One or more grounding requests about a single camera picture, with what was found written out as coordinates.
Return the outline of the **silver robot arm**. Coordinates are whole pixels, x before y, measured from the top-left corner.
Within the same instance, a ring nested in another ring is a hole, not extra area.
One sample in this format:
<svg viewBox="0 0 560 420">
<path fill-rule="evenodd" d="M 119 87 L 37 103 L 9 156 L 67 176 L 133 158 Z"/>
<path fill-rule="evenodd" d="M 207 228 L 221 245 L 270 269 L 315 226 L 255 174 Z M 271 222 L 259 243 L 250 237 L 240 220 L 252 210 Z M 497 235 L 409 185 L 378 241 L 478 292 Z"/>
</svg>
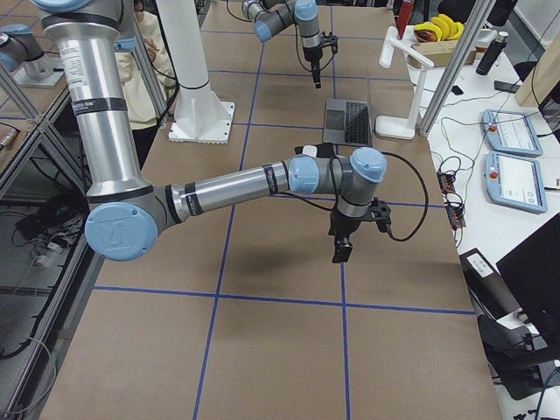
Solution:
<svg viewBox="0 0 560 420">
<path fill-rule="evenodd" d="M 319 27 L 319 9 L 315 1 L 242 1 L 242 15 L 252 23 L 255 35 L 262 43 L 274 38 L 283 30 L 294 26 L 298 32 L 296 41 L 301 40 L 306 67 L 299 55 L 302 68 L 311 74 L 315 88 L 321 88 L 321 66 L 323 50 L 331 49 L 332 57 L 338 52 L 338 37 L 326 34 Z"/>
<path fill-rule="evenodd" d="M 386 158 L 370 147 L 349 157 L 292 158 L 185 184 L 165 184 L 188 156 L 172 150 L 153 161 L 149 180 L 135 150 L 115 50 L 130 46 L 136 28 L 130 1 L 39 1 L 46 36 L 59 48 L 92 184 L 85 222 L 88 245 L 109 260 L 135 260 L 151 251 L 168 228 L 215 209 L 279 193 L 331 194 L 329 233 L 335 263 L 349 259 L 350 236 L 361 223 L 390 230 L 389 207 L 375 197 Z"/>
</svg>

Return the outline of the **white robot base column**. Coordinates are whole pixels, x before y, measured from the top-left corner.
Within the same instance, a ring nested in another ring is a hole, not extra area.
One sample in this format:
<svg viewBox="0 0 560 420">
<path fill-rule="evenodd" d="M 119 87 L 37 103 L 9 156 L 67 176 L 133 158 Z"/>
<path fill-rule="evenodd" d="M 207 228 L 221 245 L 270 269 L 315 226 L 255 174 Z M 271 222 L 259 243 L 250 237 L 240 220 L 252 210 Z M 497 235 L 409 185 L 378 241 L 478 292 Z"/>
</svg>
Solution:
<svg viewBox="0 0 560 420">
<path fill-rule="evenodd" d="M 179 88 L 169 139 L 226 144 L 235 105 L 212 90 L 195 2 L 163 0 L 157 9 Z"/>
</svg>

